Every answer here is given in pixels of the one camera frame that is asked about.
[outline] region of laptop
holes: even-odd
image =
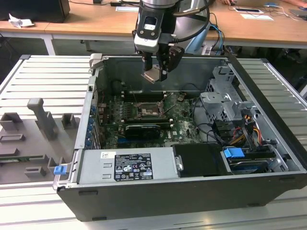
[[[232,0],[235,6],[263,7],[270,3],[279,5],[280,0]]]
[[[301,18],[307,18],[307,11],[300,11],[300,10],[289,10],[292,14],[294,14],[296,17],[301,17]]]

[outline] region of white paper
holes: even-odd
[[[273,21],[273,18],[271,18],[268,15],[257,15],[257,14],[241,14],[243,18],[245,19],[257,19],[257,20],[267,20],[267,21]]]
[[[116,152],[101,152],[100,158],[105,159],[105,158],[115,158]]]
[[[122,12],[139,12],[139,7],[117,6],[116,11]]]
[[[30,19],[19,19],[19,18],[15,18],[13,16],[11,16],[11,14],[9,13],[9,16],[10,16],[10,19],[9,19],[9,22],[17,27],[17,28],[21,28],[21,27],[27,27],[27,26],[32,26],[34,25],[32,23],[32,21]]]

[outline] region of white table leg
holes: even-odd
[[[86,51],[91,51],[92,49],[91,49],[90,41],[85,40],[84,43],[85,43]]]
[[[50,34],[44,34],[41,36],[41,38],[44,40],[48,54],[49,55],[57,55],[57,52],[53,46],[53,39],[52,39],[52,35]]]

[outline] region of paper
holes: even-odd
[[[139,12],[139,7],[117,6],[116,11]]]
[[[9,16],[10,16],[10,19],[9,19],[9,22],[21,29],[21,27],[28,27],[28,26],[33,26],[34,24],[32,23],[32,21],[30,19],[19,19],[19,18],[15,18],[13,16],[11,16],[11,14],[9,13]]]
[[[267,21],[273,21],[273,18],[271,18],[268,15],[257,15],[257,14],[241,14],[243,18],[245,19],[258,19],[258,20],[267,20]]]

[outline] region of computer case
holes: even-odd
[[[69,14],[68,0],[0,0],[0,20],[8,20],[9,13],[33,22],[62,23]]]

